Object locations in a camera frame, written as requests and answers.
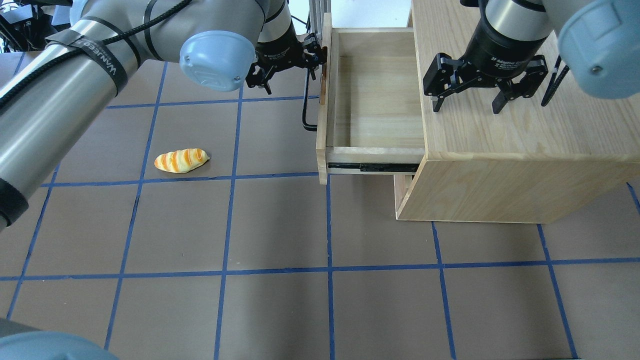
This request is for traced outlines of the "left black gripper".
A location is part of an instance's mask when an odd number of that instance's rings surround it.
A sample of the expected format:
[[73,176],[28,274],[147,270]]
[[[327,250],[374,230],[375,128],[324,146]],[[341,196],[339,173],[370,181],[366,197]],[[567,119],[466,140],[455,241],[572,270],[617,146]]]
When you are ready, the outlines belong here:
[[291,27],[281,37],[256,44],[256,60],[246,76],[249,88],[259,87],[267,95],[273,94],[269,81],[278,72],[291,68],[307,69],[312,81],[317,79],[316,71],[326,64],[328,52],[320,44],[317,34],[311,32],[300,41]]

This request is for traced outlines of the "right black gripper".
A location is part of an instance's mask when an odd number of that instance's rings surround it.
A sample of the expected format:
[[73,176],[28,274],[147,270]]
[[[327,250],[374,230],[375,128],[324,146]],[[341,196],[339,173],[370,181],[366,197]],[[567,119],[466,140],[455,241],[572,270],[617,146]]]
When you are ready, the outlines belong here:
[[491,103],[498,115],[510,101],[532,97],[548,74],[538,50],[546,38],[533,41],[510,38],[487,20],[478,21],[464,54],[459,58],[439,52],[422,79],[423,93],[432,96],[438,113],[445,99],[468,88],[498,88]]

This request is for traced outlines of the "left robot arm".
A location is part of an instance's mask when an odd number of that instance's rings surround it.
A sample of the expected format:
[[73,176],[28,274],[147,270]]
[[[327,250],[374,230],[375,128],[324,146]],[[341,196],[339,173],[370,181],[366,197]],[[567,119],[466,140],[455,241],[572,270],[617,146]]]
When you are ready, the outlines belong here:
[[85,337],[122,360],[216,360],[230,278],[234,199],[274,202],[313,184],[300,127],[306,71],[226,95],[148,60],[130,92],[86,55],[31,86],[71,88],[70,107],[102,112],[29,209],[1,234],[1,317]]

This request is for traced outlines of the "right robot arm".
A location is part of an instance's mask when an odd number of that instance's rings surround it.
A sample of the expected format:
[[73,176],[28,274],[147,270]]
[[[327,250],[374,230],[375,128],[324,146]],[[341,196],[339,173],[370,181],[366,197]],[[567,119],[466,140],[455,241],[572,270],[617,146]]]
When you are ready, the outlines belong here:
[[498,88],[499,114],[510,101],[531,98],[550,75],[541,105],[567,73],[587,95],[622,100],[640,91],[640,7],[637,0],[462,0],[480,18],[465,53],[440,52],[422,79],[438,112],[448,96]]

